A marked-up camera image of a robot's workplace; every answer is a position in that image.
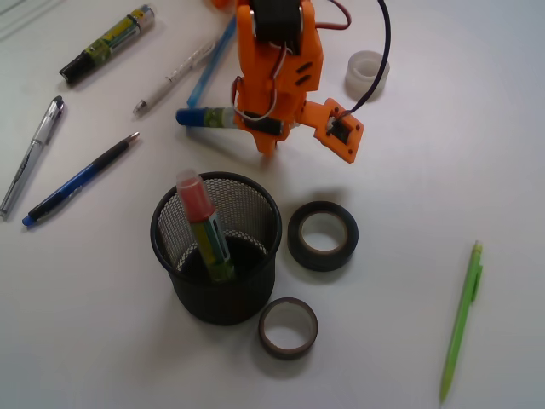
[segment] silver pen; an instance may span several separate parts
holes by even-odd
[[[215,46],[218,44],[219,38],[216,38],[203,47],[195,51],[191,57],[185,60],[181,66],[174,70],[168,77],[165,77],[163,82],[155,89],[155,91],[150,94],[147,98],[141,100],[133,110],[133,114],[137,117],[142,116],[150,109],[152,109],[155,104],[163,99],[171,89],[174,88],[176,83],[182,79],[188,72],[195,68],[200,62],[209,57],[212,54],[212,51],[215,49]]]
[[[48,110],[45,112],[45,115],[43,115],[42,122],[37,127],[36,133],[32,137],[31,145],[26,150],[25,157],[20,163],[19,169],[9,186],[6,197],[3,198],[3,202],[0,204],[0,216],[4,221],[8,219],[9,212],[14,207],[21,189],[25,186],[28,176],[31,174],[40,153],[42,153],[43,146],[47,145],[51,140],[53,129],[62,114],[64,106],[65,103],[62,100],[62,97],[57,96],[51,101]]]

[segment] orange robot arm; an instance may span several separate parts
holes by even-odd
[[[313,4],[301,0],[299,10],[301,34],[298,50],[293,50],[285,43],[258,41],[249,0],[237,0],[238,57],[244,76],[234,84],[235,123],[254,136],[257,149],[267,157],[273,156],[278,141],[285,141],[295,124],[305,124],[315,129],[314,136],[322,144],[352,163],[364,126],[346,116],[331,127],[344,109],[332,99],[324,105],[307,101],[307,92],[319,87],[324,54]],[[255,120],[267,112],[266,118]]]

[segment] green mechanical pencil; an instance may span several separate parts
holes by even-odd
[[[449,352],[446,355],[445,368],[443,370],[443,378],[441,379],[441,391],[439,393],[439,401],[443,403],[449,393],[450,384],[454,377],[456,369],[456,361],[458,352],[460,352],[460,344],[462,343],[463,330],[468,319],[469,306],[477,296],[479,289],[480,275],[483,271],[483,266],[480,265],[480,255],[483,252],[483,245],[477,241],[471,253],[469,260],[468,274],[463,285],[462,298],[458,306],[458,313],[450,338]]]

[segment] green label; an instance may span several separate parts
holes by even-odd
[[[208,128],[223,128],[223,110],[225,108],[209,109],[204,114],[204,126]]]
[[[98,66],[112,56],[112,53],[121,44],[140,34],[140,28],[134,20],[125,17],[111,30],[85,49]]]
[[[191,230],[197,240],[204,264],[209,270],[210,278],[218,283],[234,279],[231,254],[221,231],[217,213],[204,222],[192,223]]]

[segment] blue pen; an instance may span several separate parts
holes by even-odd
[[[135,132],[133,135],[120,141],[107,152],[100,155],[89,166],[75,175],[70,181],[62,185],[55,193],[45,199],[42,203],[28,212],[28,216],[23,219],[25,226],[32,226],[40,218],[47,215],[50,211],[60,205],[65,199],[68,199],[76,190],[85,183],[97,176],[101,170],[115,161],[123,152],[129,148],[129,144],[134,141],[140,132]]]
[[[220,41],[214,50],[214,54],[212,55],[212,59],[210,60],[210,63],[204,69],[203,75],[201,75],[201,78],[198,79],[197,85],[195,85],[195,88],[193,89],[191,96],[187,100],[187,105],[190,108],[194,108],[197,106],[198,100],[200,100],[201,95],[203,94],[204,87],[206,87],[206,84],[209,82],[212,73],[214,72],[215,68],[219,64],[221,60],[221,56],[227,49],[227,45],[229,45],[229,43],[231,42],[231,39],[234,36],[236,30],[237,30],[237,18],[233,16],[231,21],[229,21],[227,28],[223,32],[223,35],[221,36]]]

